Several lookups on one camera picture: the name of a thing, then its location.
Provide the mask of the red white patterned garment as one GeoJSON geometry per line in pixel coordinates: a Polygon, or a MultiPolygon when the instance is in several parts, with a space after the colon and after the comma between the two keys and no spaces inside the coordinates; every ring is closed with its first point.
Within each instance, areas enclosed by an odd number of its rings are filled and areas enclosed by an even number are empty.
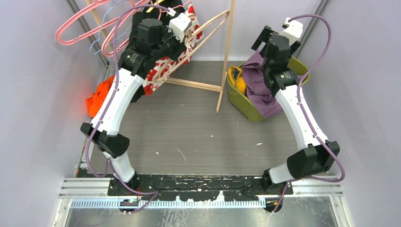
{"type": "Polygon", "coordinates": [[[142,84],[146,96],[151,95],[163,83],[165,83],[165,81],[170,77],[170,74],[172,74],[171,69],[173,69],[178,63],[183,62],[183,64],[187,64],[191,60],[191,57],[189,57],[187,60],[183,61],[183,59],[193,51],[202,38],[203,32],[200,32],[192,38],[187,44],[188,49],[180,55],[179,61],[173,61],[168,57],[164,57],[156,62],[155,67],[148,72],[148,75],[142,84]]]}

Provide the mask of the thin pink wire hanger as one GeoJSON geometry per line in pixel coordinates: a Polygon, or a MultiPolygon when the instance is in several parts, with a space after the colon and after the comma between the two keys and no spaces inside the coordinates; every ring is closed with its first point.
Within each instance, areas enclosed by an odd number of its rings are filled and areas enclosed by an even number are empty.
{"type": "MultiPolygon", "coordinates": [[[[192,4],[191,0],[158,0],[157,5],[163,6],[165,8],[172,8],[177,14],[185,13],[192,4]]],[[[165,10],[157,9],[157,19],[162,21],[168,20],[170,16],[165,10]]]]}

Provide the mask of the purple skirt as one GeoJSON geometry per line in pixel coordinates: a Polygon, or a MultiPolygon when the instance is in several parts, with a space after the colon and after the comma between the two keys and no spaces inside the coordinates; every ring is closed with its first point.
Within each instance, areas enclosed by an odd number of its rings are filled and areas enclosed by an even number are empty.
{"type": "Polygon", "coordinates": [[[264,83],[262,65],[263,58],[257,50],[242,65],[242,78],[246,84],[246,96],[249,101],[264,118],[270,118],[283,110],[264,83]]]}

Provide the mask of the pink plastic hanger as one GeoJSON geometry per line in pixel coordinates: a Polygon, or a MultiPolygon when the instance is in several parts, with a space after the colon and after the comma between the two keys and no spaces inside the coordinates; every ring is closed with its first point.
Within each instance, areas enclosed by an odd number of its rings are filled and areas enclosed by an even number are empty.
{"type": "Polygon", "coordinates": [[[100,28],[102,32],[106,32],[104,37],[101,37],[101,53],[105,57],[111,58],[115,50],[120,51],[128,44],[132,14],[143,9],[135,9],[127,14],[125,11],[147,3],[148,0],[111,0],[104,5],[105,12],[101,16],[100,28]]]}

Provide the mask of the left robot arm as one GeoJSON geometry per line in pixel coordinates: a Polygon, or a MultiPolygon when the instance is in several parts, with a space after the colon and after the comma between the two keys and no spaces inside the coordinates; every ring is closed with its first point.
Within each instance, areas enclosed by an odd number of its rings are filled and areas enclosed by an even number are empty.
{"type": "Polygon", "coordinates": [[[120,56],[112,87],[100,112],[90,123],[81,125],[80,130],[111,163],[119,188],[126,195],[137,191],[139,181],[127,154],[130,140],[119,133],[122,118],[156,62],[164,57],[177,60],[184,52],[191,25],[191,19],[184,14],[171,19],[167,26],[155,18],[141,20],[131,46],[120,56]]]}

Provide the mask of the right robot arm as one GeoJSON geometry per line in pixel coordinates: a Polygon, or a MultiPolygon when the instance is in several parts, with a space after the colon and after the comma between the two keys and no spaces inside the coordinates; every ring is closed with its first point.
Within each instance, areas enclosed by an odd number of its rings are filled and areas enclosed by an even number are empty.
{"type": "Polygon", "coordinates": [[[339,144],[329,141],[318,128],[308,105],[303,102],[300,79],[288,66],[300,46],[301,33],[300,29],[287,27],[278,34],[265,26],[252,45],[252,49],[257,50],[264,43],[260,51],[264,84],[283,109],[298,147],[298,152],[289,156],[285,163],[264,171],[261,184],[268,194],[275,194],[283,183],[328,171],[340,151],[339,144]]]}

